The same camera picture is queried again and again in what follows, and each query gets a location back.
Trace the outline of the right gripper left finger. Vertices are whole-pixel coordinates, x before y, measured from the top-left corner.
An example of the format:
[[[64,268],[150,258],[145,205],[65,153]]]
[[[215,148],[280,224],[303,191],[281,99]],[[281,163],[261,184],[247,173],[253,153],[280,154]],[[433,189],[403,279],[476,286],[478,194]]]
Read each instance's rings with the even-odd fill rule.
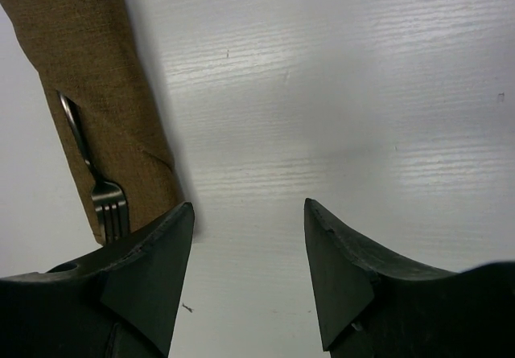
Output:
[[[45,273],[3,278],[2,356],[167,356],[194,222],[184,203]]]

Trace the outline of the brown cloth napkin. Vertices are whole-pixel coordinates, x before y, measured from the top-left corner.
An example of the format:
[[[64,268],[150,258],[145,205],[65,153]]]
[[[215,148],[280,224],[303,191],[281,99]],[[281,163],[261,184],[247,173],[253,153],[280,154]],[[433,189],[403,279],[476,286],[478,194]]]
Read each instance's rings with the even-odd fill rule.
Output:
[[[105,243],[61,104],[73,102],[97,169],[125,193],[138,230],[183,201],[175,164],[138,57],[125,0],[1,0],[39,74],[93,236]]]

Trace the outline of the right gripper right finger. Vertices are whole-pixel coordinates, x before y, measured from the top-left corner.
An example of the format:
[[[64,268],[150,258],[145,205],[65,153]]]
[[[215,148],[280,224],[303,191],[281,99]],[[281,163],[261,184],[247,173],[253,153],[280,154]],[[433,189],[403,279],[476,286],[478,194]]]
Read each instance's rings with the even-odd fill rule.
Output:
[[[404,257],[319,202],[304,232],[321,342],[333,357],[511,357],[514,264],[461,273]]]

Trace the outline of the black fork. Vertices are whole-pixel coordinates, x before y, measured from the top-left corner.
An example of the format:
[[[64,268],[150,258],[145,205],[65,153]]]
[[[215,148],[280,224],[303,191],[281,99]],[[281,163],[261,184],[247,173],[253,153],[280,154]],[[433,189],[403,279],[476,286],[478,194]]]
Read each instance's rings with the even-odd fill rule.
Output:
[[[91,198],[101,235],[105,244],[111,244],[130,234],[129,207],[122,187],[109,181],[97,169],[89,150],[89,143],[81,124],[79,110],[63,93],[58,93],[72,135],[89,173],[94,179]]]

